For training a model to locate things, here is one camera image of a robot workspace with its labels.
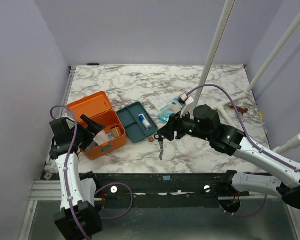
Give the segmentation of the orange medicine kit box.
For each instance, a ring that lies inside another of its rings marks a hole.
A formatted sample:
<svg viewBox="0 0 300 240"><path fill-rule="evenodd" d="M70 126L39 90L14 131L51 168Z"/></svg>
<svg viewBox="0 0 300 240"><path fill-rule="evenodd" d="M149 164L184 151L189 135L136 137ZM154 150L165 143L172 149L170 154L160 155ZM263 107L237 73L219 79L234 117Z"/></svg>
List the orange medicine kit box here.
<svg viewBox="0 0 300 240"><path fill-rule="evenodd" d="M86 96L80 100L67 105L73 113L80 125L87 128L88 124L81 119L81 115L87 116L97 124L105 126L105 133L110 134L112 129L117 128L121 133L120 136L110 140L107 143L99 144L89 151L82 153L91 161L107 155L127 144L126 130L121 123L118 114L113 110L112 104L104 91Z"/></svg>

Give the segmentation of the teal divided tray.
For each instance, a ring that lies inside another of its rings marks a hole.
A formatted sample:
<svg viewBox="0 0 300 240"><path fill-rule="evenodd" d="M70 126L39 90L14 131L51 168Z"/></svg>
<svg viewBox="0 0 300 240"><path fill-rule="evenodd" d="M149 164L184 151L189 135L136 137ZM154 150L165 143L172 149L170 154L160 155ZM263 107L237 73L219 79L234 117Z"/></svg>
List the teal divided tray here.
<svg viewBox="0 0 300 240"><path fill-rule="evenodd" d="M138 101L118 110L116 113L126 131L127 136L134 144L151 137L158 130L158 126L155 121L146 111L144 106ZM145 115L152 126L150 129L146 129L144 127L138 117L139 114Z"/></svg>

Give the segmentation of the clear gauze pad packet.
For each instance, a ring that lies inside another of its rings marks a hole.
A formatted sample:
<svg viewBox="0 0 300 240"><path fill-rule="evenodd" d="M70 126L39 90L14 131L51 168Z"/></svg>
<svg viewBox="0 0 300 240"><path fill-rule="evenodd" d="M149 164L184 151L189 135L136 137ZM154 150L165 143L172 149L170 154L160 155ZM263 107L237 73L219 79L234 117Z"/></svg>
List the clear gauze pad packet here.
<svg viewBox="0 0 300 240"><path fill-rule="evenodd" d="M151 98L149 101L158 111L161 111L167 105L167 102L160 95Z"/></svg>

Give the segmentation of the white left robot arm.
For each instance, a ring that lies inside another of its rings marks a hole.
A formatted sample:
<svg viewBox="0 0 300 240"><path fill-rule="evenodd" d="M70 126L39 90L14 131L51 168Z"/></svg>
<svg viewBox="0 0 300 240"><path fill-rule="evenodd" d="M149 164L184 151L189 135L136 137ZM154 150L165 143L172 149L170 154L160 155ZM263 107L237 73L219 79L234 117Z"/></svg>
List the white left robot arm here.
<svg viewBox="0 0 300 240"><path fill-rule="evenodd" d="M90 240L103 230L99 210L95 207L95 197L100 194L101 185L92 172L80 177L78 151L89 147L105 126L84 114L80 118L86 127L79 123L69 127L66 117L50 122L55 143L49 155L57 166L61 186L60 211L53 218L67 240Z"/></svg>

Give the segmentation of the black-handled scissors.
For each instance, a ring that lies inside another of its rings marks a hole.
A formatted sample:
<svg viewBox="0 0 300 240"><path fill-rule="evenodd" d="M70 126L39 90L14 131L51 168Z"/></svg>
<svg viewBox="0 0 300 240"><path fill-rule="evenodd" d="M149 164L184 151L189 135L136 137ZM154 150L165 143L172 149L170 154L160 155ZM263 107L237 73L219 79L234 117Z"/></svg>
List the black-handled scissors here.
<svg viewBox="0 0 300 240"><path fill-rule="evenodd" d="M160 134L155 134L154 135L154 138L156 140L158 140L158 143L159 143L159 147L160 147L160 153L159 153L159 159L160 160L163 160L163 155L164 155L164 137Z"/></svg>

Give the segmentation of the white PVC pipe frame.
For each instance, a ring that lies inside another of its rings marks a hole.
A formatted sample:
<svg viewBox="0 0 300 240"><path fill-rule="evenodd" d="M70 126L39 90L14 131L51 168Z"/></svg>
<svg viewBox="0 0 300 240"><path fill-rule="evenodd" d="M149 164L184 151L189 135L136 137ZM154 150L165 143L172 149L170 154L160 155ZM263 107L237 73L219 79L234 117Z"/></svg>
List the white PVC pipe frame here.
<svg viewBox="0 0 300 240"><path fill-rule="evenodd" d="M244 32L253 36L261 26L267 30L255 47L243 75L230 75L229 70L217 73L205 69L209 84L219 85L237 103L256 102L262 117L258 128L278 153L289 154L300 148L300 0L250 0L242 18L234 21L238 0L228 0L216 34Z"/></svg>

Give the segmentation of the white-blue dressing pouch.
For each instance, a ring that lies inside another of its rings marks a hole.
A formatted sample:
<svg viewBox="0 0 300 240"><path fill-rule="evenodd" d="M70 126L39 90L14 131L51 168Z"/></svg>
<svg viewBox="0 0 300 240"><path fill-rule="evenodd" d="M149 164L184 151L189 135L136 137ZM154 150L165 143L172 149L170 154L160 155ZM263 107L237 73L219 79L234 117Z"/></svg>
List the white-blue dressing pouch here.
<svg viewBox="0 0 300 240"><path fill-rule="evenodd" d="M170 103L168 103L166 105L166 107L164 108L162 113L165 116L169 116L171 114L177 114L178 112L180 112L183 109L184 106L185 105L181 104L177 98L174 98Z"/></svg>

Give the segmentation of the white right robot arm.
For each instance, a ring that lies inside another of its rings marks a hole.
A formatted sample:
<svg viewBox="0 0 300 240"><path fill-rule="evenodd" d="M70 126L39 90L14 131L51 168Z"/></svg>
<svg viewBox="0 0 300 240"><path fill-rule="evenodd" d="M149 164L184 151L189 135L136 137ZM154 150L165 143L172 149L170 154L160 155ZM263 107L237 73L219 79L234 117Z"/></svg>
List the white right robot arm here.
<svg viewBox="0 0 300 240"><path fill-rule="evenodd" d="M255 192L281 198L287 205L300 210L300 162L279 155L252 140L243 131L221 123L219 114L208 105L200 105L189 114L172 114L158 134L168 141L189 135L205 140L215 151L245 160L267 172L250 176L232 172L220 183L220 191L231 196L235 192Z"/></svg>

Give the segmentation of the brown medicine bottle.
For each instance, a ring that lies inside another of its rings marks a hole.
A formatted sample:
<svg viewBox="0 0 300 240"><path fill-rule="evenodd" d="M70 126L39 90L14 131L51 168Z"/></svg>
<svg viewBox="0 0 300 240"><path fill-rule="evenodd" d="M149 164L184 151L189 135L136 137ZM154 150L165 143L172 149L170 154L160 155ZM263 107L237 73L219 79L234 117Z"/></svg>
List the brown medicine bottle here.
<svg viewBox="0 0 300 240"><path fill-rule="evenodd" d="M122 133L122 131L121 131L121 129L118 125L113 126L111 128L111 132L112 132L115 139L123 135L123 133Z"/></svg>

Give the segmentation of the clear plastic packet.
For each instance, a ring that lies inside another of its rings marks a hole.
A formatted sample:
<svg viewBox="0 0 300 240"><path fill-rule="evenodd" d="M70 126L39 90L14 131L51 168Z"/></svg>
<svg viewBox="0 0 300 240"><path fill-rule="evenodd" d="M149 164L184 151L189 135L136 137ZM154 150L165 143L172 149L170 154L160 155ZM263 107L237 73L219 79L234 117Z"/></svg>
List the clear plastic packet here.
<svg viewBox="0 0 300 240"><path fill-rule="evenodd" d="M111 138L106 134L104 130L100 131L93 139L98 146L106 144L111 141Z"/></svg>

